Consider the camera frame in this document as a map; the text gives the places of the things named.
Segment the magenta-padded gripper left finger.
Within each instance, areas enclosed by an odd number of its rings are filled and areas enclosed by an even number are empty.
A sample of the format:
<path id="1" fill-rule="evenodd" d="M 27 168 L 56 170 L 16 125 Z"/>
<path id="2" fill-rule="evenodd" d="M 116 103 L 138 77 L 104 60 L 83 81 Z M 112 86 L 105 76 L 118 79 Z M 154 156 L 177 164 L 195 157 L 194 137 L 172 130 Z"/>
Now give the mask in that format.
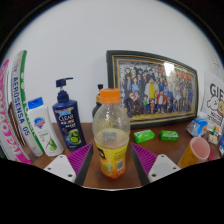
<path id="1" fill-rule="evenodd" d="M 44 170 L 82 186 L 87 175 L 92 155 L 93 144 L 90 143 L 72 152 L 68 156 L 57 156 Z"/>

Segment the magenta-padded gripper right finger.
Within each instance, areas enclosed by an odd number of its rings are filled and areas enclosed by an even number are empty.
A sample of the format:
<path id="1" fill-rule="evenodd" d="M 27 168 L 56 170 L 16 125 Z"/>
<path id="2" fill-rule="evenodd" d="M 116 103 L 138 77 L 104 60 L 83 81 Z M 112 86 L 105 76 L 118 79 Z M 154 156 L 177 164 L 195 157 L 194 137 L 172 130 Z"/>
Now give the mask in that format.
<path id="1" fill-rule="evenodd" d="M 142 186 L 180 170 L 165 154 L 156 155 L 137 144 L 131 145 L 131 155 Z"/>

